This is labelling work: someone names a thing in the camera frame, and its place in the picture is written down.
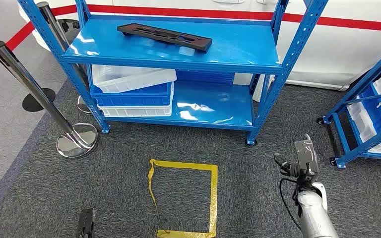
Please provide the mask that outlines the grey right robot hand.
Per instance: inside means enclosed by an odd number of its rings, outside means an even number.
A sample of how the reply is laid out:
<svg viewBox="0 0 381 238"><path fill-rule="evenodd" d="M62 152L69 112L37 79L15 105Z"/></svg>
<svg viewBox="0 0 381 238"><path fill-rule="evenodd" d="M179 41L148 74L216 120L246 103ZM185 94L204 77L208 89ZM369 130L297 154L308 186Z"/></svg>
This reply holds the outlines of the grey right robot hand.
<svg viewBox="0 0 381 238"><path fill-rule="evenodd" d="M317 154L310 136L305 133L304 137L304 140L294 142L298 156L298 178L312 183L317 180L318 176Z"/></svg>

